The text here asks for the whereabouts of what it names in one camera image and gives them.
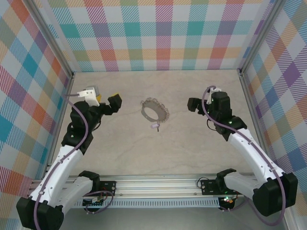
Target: beige floor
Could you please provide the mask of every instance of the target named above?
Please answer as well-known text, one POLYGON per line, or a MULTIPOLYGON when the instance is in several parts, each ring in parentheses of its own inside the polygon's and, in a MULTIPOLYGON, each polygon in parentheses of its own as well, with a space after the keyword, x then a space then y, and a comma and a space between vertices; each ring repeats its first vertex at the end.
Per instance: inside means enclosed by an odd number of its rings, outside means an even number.
MULTIPOLYGON (((99 87, 102 102, 119 92, 123 103, 117 114, 103 116, 92 144, 71 175, 83 170, 101 175, 217 173, 227 168, 251 172, 236 149, 207 128, 206 118, 187 108, 189 97, 201 98, 207 86, 216 85, 228 93, 233 114, 245 121, 256 138, 235 70, 78 73, 71 93, 88 85, 99 87), (141 115, 140 102, 147 97, 164 103, 170 112, 160 132, 151 129, 141 115)), ((68 106, 55 155, 70 111, 68 106)))

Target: plaid backdrop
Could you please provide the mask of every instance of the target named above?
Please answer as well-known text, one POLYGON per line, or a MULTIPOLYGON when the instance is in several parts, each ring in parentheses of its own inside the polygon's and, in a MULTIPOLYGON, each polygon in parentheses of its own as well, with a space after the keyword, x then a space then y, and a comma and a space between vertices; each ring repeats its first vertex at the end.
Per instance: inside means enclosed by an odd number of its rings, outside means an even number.
POLYGON ((0 0, 0 229, 16 230, 19 197, 38 179, 68 77, 21 0, 0 0))
POLYGON ((78 71, 236 69, 246 41, 258 34, 255 19, 264 13, 259 15, 261 6, 273 3, 49 0, 48 10, 35 1, 72 69, 78 71))
POLYGON ((246 80, 270 157, 298 177, 297 220, 307 225, 307 0, 287 1, 246 80))

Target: marble surface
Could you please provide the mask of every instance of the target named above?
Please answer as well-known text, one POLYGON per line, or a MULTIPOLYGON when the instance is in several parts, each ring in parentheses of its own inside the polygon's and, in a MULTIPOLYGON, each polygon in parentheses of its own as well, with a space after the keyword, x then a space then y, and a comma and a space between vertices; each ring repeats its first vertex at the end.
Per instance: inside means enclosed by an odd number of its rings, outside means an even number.
MULTIPOLYGON (((237 150, 207 128, 206 118, 187 108, 189 97, 201 98, 207 86, 216 85, 228 93, 233 114, 245 121, 256 138, 236 70, 77 73, 71 93, 89 85, 99 87, 101 102, 118 92, 123 103, 118 113, 103 116, 71 175, 83 170, 101 175, 217 173, 228 168, 251 172, 237 150), (170 113, 159 132, 141 115, 140 102, 148 97, 162 102, 170 113)), ((55 155, 70 112, 68 106, 55 155)))

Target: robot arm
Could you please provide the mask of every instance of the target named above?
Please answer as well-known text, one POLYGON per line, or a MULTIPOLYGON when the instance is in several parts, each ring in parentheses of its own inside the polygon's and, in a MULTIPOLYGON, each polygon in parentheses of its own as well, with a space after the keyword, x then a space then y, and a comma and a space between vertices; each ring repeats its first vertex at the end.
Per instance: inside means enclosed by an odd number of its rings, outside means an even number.
POLYGON ((71 170, 86 153, 93 140, 92 131, 101 123, 103 115, 112 115, 121 107, 122 100, 118 94, 109 97, 109 105, 99 103, 100 97, 96 87, 87 87, 78 92, 80 101, 74 105, 84 115, 88 124, 88 135, 84 143, 69 157, 62 158, 71 152, 85 135, 85 124, 80 115, 72 108, 71 123, 67 127, 67 133, 62 141, 62 147, 50 170, 45 175, 41 184, 31 193, 28 198, 21 197, 17 202, 17 211, 24 227, 36 229, 34 223, 34 205, 38 200, 37 218, 39 226, 44 230, 58 230, 61 227, 65 214, 82 196, 89 192, 100 191, 99 175, 93 172, 83 171, 74 183, 62 190, 71 170), (46 182, 45 189, 41 192, 42 185, 46 182))
MULTIPOLYGON (((205 100, 204 105, 207 113, 210 114, 213 120, 239 131, 250 140, 247 141, 237 132, 226 129, 216 123, 214 124, 216 131, 245 158, 256 177, 256 180, 252 180, 236 172, 234 169, 219 172, 215 181, 221 193, 224 193, 226 189, 238 191, 253 200, 257 210, 264 216, 269 216, 282 209, 282 194, 277 178, 262 156, 251 145, 254 144, 264 153, 264 157, 269 160, 281 179, 285 190, 286 207, 294 205, 298 184, 296 176, 293 173, 285 173, 279 168, 256 143, 242 119, 232 115, 230 98, 227 93, 217 88, 211 88, 209 98, 205 100)), ((201 99, 199 98, 189 98, 188 109, 192 112, 195 112, 197 109, 198 114, 205 115, 201 99)))

